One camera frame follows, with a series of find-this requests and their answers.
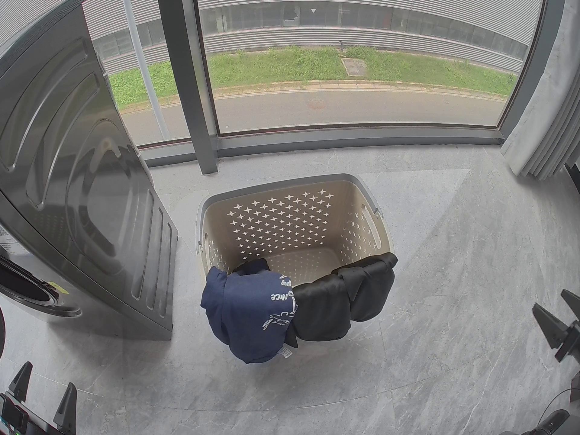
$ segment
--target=navy blue shirt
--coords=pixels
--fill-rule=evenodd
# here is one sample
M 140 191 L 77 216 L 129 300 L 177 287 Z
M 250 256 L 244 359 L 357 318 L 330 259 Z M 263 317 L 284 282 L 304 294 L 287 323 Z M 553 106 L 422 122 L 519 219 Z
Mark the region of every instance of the navy blue shirt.
M 228 275 L 212 267 L 206 280 L 201 307 L 214 335 L 246 364 L 272 359 L 297 309 L 290 279 L 266 270 Z

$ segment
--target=manhole cover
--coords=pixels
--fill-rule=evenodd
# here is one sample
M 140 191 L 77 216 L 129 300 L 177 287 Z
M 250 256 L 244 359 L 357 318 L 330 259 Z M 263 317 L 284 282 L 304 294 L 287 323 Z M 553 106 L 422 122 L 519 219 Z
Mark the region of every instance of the manhole cover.
M 326 107 L 326 103 L 324 103 L 324 100 L 321 100 L 320 98 L 307 100 L 306 104 L 311 110 L 323 110 Z
M 358 58 L 343 58 L 342 64 L 349 76 L 366 76 L 366 63 Z

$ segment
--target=road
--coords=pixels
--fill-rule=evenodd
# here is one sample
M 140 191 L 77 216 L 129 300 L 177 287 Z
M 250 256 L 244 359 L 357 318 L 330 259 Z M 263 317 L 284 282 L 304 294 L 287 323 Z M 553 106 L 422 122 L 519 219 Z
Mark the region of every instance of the road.
M 453 93 L 372 89 L 281 91 L 217 98 L 224 133 L 277 127 L 361 122 L 495 125 L 504 102 Z M 181 105 L 163 108 L 172 138 L 189 136 Z M 150 110 L 123 115 L 137 144 L 160 141 Z

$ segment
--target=building window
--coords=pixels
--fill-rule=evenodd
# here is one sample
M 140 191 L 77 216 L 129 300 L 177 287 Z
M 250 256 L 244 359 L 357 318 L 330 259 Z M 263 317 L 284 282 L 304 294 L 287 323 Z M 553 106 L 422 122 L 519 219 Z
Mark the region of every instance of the building window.
M 424 15 L 423 23 L 421 24 L 421 34 L 446 39 L 449 35 L 450 25 L 451 20 L 449 18 L 426 14 Z
M 473 29 L 472 45 L 483 48 L 491 48 L 494 41 L 494 33 L 481 27 Z
M 264 27 L 281 27 L 282 4 L 276 2 L 262 7 L 262 24 Z
M 340 25 L 343 27 L 359 26 L 359 4 L 342 4 L 340 6 Z
M 458 42 L 464 42 L 466 44 L 471 43 L 473 36 L 474 26 L 468 23 L 462 23 L 461 21 L 452 21 L 449 26 L 449 38 L 451 40 L 457 40 Z
M 117 40 L 120 54 L 134 51 L 133 42 L 131 42 L 131 34 L 128 29 L 116 32 L 115 39 Z
M 407 20 L 407 33 L 419 34 L 421 32 L 421 23 L 423 22 L 423 13 L 418 11 L 409 11 L 409 18 Z
M 335 2 L 272 2 L 200 11 L 204 34 L 291 26 L 359 27 L 422 34 L 484 47 L 523 60 L 527 45 L 472 24 L 418 11 Z M 163 44 L 160 19 L 137 26 L 141 45 Z M 93 40 L 102 59 L 134 51 L 128 29 Z
M 393 18 L 393 9 L 388 6 L 379 6 L 376 9 L 376 28 L 390 29 L 391 19 Z
M 165 43 L 165 34 L 163 33 L 163 25 L 160 19 L 149 21 L 149 34 L 151 34 L 151 43 L 159 45 Z
M 284 27 L 295 26 L 300 22 L 300 6 L 294 2 L 282 4 L 282 25 Z
M 300 25 L 338 25 L 338 4 L 334 2 L 302 2 Z

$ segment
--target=yellow sticker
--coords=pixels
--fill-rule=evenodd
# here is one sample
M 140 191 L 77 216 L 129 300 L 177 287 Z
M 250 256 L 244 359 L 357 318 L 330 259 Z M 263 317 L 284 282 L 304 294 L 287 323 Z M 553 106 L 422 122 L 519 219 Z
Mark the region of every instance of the yellow sticker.
M 62 294 L 69 295 L 69 293 L 64 288 L 62 288 L 59 284 L 56 284 L 55 282 L 48 282 L 48 285 L 52 285 Z

